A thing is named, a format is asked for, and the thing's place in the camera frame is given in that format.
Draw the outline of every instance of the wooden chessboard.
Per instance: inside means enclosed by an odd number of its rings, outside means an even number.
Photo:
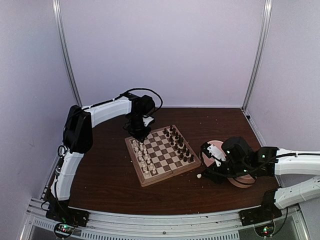
[[[173,125],[172,128],[175,128],[175,131],[183,138],[183,135],[175,125]],[[171,145],[169,141],[170,136],[173,138],[173,145]],[[151,131],[142,145],[140,145],[140,142],[135,141],[133,137],[126,138],[125,143],[142,187],[185,173],[201,165],[200,159],[186,140],[183,141],[183,145],[186,145],[186,149],[189,149],[190,154],[186,156],[186,153],[182,153],[186,159],[180,158],[181,153],[178,153],[178,149],[182,152],[183,147],[180,146],[178,140],[172,131],[170,131],[170,126]],[[179,146],[178,149],[174,149],[175,144]],[[140,154],[142,154],[143,163],[139,160],[139,152],[135,151],[137,147],[139,148],[138,150],[141,151]],[[153,164],[155,170],[151,169],[152,164],[147,164],[147,158],[150,158],[150,162]],[[147,168],[147,174],[143,170],[143,165],[145,165],[144,170]]]

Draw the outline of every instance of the chessboard frame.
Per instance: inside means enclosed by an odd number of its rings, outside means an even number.
[[[146,186],[161,182],[163,180],[169,179],[171,177],[183,174],[185,172],[188,172],[188,171],[191,171],[191,170],[193,170],[195,168],[198,168],[201,165],[201,160],[199,159],[198,155],[191,148],[191,146],[189,145],[188,141],[184,138],[184,136],[179,131],[179,129],[175,125],[172,125],[172,127],[175,128],[176,132],[178,132],[178,134],[180,134],[183,137],[183,139],[184,139],[183,143],[186,145],[187,149],[190,150],[190,155],[194,155],[194,161],[193,162],[189,162],[187,165],[184,165],[181,168],[176,168],[176,169],[173,169],[173,170],[171,169],[170,171],[158,174],[158,175],[153,176],[151,178],[145,178],[144,174],[143,174],[143,172],[141,170],[141,167],[139,165],[139,160],[136,157],[136,153],[135,153],[135,151],[133,149],[133,146],[132,146],[132,143],[131,143],[131,140],[133,140],[134,137],[132,137],[132,136],[131,137],[127,137],[124,140],[125,144],[126,144],[126,147],[127,147],[128,151],[129,151],[129,155],[130,155],[133,167],[135,169],[135,172],[136,172],[136,174],[138,176],[140,185],[142,187],[146,187]],[[160,132],[160,131],[163,131],[164,129],[169,130],[169,128],[170,128],[170,126],[165,126],[165,127],[162,127],[162,128],[158,128],[158,129],[152,130],[149,134]]]

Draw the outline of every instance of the white chess piece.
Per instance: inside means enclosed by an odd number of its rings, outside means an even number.
[[[145,164],[143,164],[142,165],[142,170],[144,171],[144,172],[146,172],[148,169],[147,169],[147,165],[145,165]]]

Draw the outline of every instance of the wooden table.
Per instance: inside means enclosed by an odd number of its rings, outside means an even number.
[[[196,153],[206,141],[234,136],[244,137],[255,151],[260,147],[240,109],[163,108],[154,117],[152,129],[175,124]],[[229,181],[217,185],[197,178],[202,166],[141,187],[125,144],[126,122],[119,116],[93,129],[93,147],[71,187],[71,207],[138,215],[212,213],[259,205],[265,191],[278,187],[274,177],[260,177],[250,188],[237,188]]]

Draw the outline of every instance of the vertical metal post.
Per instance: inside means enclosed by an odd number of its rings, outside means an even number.
[[[249,104],[249,101],[250,101],[250,98],[251,98],[251,95],[252,95],[252,92],[254,89],[254,85],[257,80],[259,67],[260,67],[261,60],[262,60],[262,54],[263,54],[263,50],[265,48],[265,44],[266,44],[266,40],[267,40],[267,36],[268,36],[268,31],[269,31],[271,10],[272,10],[272,0],[265,0],[258,48],[256,50],[256,55],[255,55],[253,69],[251,72],[249,86],[248,86],[248,89],[247,89],[247,92],[246,92],[246,95],[244,98],[244,102],[242,105],[242,110],[244,112],[247,111],[248,104]]]
[[[61,43],[61,47],[62,47],[64,64],[65,64],[66,72],[68,74],[72,93],[73,93],[73,96],[76,100],[76,103],[80,107],[82,107],[82,102],[80,99],[79,91],[77,88],[77,84],[76,84],[75,77],[74,77],[74,72],[71,67],[70,57],[69,57],[69,53],[68,53],[66,36],[65,36],[65,31],[64,31],[64,26],[63,26],[63,21],[62,21],[62,16],[61,16],[60,0],[52,0],[52,4],[53,4],[54,17],[55,17],[55,21],[56,21],[56,24],[58,27],[58,33],[59,33],[59,37],[60,37],[60,43]]]

